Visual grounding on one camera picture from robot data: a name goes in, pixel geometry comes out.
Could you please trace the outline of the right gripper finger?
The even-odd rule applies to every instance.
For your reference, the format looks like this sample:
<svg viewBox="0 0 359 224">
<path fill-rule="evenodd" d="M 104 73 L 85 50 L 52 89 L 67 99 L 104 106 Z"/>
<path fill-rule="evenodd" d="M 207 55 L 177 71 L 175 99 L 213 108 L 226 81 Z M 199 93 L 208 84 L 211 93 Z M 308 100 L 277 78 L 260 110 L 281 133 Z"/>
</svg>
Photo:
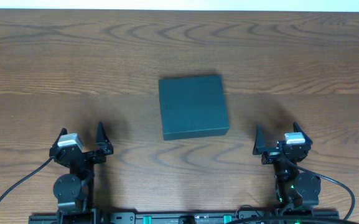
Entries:
<svg viewBox="0 0 359 224">
<path fill-rule="evenodd" d="M 297 122 L 293 122 L 293 130 L 295 133 L 301 133 L 304 137 L 306 137 L 305 132 L 303 132 L 303 130 L 301 129 L 301 127 Z"/>
<path fill-rule="evenodd" d="M 253 155 L 261 155 L 265 151 L 266 145 L 263 137 L 263 132 L 261 126 L 258 124 L 256 126 L 256 137 L 253 147 Z"/>
</svg>

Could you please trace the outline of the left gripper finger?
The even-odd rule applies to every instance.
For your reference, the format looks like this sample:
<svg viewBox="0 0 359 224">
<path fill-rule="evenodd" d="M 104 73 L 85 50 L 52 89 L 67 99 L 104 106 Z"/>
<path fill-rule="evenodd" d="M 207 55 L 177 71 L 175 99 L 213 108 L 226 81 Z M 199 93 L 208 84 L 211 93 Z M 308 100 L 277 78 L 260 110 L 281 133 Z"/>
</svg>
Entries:
<svg viewBox="0 0 359 224">
<path fill-rule="evenodd" d="M 54 146 L 58 146 L 58 142 L 59 142 L 59 139 L 61 136 L 63 135 L 66 135 L 67 134 L 67 129 L 66 128 L 62 128 L 59 135 L 58 135 L 58 138 L 56 139 L 56 141 L 54 142 Z"/>
<path fill-rule="evenodd" d="M 105 129 L 101 121 L 98 122 L 95 142 L 100 149 L 111 149 L 110 140 L 105 133 Z"/>
</svg>

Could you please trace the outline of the dark green box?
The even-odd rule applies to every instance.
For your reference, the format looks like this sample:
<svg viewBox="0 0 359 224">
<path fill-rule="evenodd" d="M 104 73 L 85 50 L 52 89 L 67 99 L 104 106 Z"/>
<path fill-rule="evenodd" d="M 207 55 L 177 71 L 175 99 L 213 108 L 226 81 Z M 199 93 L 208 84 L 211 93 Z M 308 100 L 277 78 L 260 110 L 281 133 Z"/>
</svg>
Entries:
<svg viewBox="0 0 359 224">
<path fill-rule="evenodd" d="M 220 75 L 161 79 L 159 103 L 165 141 L 223 136 L 230 128 Z"/>
</svg>

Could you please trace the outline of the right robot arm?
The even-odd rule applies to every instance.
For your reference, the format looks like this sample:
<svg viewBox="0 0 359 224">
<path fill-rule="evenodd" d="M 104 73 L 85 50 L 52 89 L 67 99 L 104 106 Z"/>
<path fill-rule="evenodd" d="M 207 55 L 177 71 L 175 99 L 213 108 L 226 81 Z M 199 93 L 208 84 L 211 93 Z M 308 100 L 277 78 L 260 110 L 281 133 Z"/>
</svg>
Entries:
<svg viewBox="0 0 359 224">
<path fill-rule="evenodd" d="M 263 165 L 274 167 L 276 197 L 281 203 L 277 209 L 279 215 L 294 210 L 309 213 L 313 206 L 319 204 L 320 177 L 307 171 L 301 172 L 297 167 L 297 163 L 307 157 L 313 142 L 297 123 L 293 123 L 293 129 L 276 146 L 267 147 L 261 126 L 256 127 L 253 154 L 261 156 Z"/>
</svg>

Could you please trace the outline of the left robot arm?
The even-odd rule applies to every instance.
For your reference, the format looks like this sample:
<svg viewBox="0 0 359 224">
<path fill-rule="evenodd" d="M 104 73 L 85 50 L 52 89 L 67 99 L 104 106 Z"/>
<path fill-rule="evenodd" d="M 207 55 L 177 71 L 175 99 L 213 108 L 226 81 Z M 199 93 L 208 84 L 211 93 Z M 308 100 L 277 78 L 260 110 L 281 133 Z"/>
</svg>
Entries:
<svg viewBox="0 0 359 224">
<path fill-rule="evenodd" d="M 106 157 L 114 151 L 102 122 L 98 123 L 95 144 L 97 150 L 84 152 L 79 135 L 69 134 L 63 128 L 50 148 L 49 157 L 69 169 L 53 187 L 58 210 L 64 214 L 84 212 L 93 205 L 94 165 L 105 163 Z"/>
</svg>

